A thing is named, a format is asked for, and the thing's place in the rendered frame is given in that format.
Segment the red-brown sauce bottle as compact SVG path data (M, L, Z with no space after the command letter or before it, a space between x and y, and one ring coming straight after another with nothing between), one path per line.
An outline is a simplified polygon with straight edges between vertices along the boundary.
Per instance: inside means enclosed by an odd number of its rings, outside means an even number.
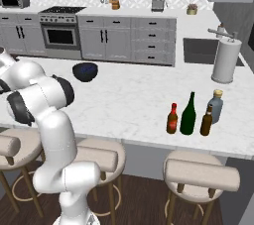
M173 103L171 112L168 115L167 132L169 134L175 134L177 131L177 124L178 124L177 104Z

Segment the dark blue bowl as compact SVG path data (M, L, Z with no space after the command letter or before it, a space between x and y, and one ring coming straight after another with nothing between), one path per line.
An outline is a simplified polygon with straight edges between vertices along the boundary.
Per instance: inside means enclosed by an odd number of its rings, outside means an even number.
M91 81L98 73L98 66L92 62L78 63L72 68L72 73L81 82Z

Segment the grey base cupboard run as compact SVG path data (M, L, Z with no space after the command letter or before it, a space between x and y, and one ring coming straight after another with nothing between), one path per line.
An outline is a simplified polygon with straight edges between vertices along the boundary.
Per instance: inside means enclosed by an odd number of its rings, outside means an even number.
M175 65L176 18L77 17L84 59Z

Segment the dark green glass bottle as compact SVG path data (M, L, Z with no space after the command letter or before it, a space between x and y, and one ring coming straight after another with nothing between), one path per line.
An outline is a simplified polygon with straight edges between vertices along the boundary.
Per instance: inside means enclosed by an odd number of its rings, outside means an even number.
M180 131L184 135L191 135L194 128L196 113L194 110L194 92L190 94L189 103L182 114Z

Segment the beige bar stool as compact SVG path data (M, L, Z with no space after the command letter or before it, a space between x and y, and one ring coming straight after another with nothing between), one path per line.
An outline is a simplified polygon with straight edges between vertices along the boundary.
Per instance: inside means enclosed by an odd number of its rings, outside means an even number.
M15 211L20 212L14 188L10 187L4 175L5 171L19 169L28 186L32 200L41 217L43 209L38 200L27 165L43 154L39 132L36 129L7 129L0 133L0 182L2 183Z
M77 162L96 162L101 170L98 186L107 185L110 210L97 213L99 217L111 216L111 225L116 225L115 211L122 203L121 174L126 164L126 152L116 141L86 138L77 144Z
M207 225L214 201L223 191L237 191L240 186L238 169L223 166L215 156L188 151L170 152L164 161L163 176L169 188L167 225L174 225L177 198L194 204L193 218L201 212L201 225Z

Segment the brown glass bottle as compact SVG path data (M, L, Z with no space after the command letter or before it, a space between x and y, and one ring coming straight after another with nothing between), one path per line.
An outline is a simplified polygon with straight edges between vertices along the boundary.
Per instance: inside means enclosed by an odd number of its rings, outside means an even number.
M201 127L200 127L200 133L203 136L207 136L210 131L212 123L212 106L208 105L205 114L202 117Z

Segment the grey bottle with tan cap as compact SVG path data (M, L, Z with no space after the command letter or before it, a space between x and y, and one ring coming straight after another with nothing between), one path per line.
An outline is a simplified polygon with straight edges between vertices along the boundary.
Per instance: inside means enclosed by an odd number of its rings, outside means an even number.
M221 99L223 94L222 90L215 89L213 91L213 97L209 100L208 105L212 106L212 123L215 124L218 122L220 113L223 106L223 100Z

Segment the grey sink basin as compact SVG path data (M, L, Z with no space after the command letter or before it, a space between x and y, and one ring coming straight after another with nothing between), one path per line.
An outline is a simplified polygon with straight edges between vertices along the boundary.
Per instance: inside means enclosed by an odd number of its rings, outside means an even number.
M218 40L183 38L186 63L214 64Z

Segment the silver oven with hob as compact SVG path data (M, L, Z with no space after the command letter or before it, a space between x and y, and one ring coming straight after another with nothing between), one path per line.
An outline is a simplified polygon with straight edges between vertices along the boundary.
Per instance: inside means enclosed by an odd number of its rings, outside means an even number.
M39 13L48 57L81 60L76 14L83 7L54 6Z

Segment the white paper towel roll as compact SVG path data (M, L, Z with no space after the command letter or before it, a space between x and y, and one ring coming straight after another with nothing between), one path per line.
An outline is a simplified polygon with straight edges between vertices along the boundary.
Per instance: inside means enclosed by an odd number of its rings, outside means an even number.
M220 39L215 55L211 79L217 83L228 84L240 53L242 42L236 39Z

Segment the soap dispenser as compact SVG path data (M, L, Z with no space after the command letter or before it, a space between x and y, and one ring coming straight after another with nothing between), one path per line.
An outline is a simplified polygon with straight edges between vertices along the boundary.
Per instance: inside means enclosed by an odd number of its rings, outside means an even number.
M219 39L221 39L223 36L222 35L220 35L219 33L221 32L221 33L224 33L224 25L223 25L223 23L221 23L218 27L217 27L217 32L218 32L218 34L216 35L216 37L217 38L219 38Z

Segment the silver tap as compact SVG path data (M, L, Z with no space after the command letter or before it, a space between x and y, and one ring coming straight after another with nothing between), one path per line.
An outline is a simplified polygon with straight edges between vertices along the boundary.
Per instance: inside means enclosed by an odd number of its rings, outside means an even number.
M238 33L237 33L237 32L233 32L233 33L230 35L230 34L227 34L227 33L221 32L221 31L217 31L217 30L213 30L213 29L207 29L207 31L210 32L210 33L214 33L214 34L217 34L217 35L221 35L221 36L223 36L223 37L230 38L230 39L237 39L237 36L238 36Z

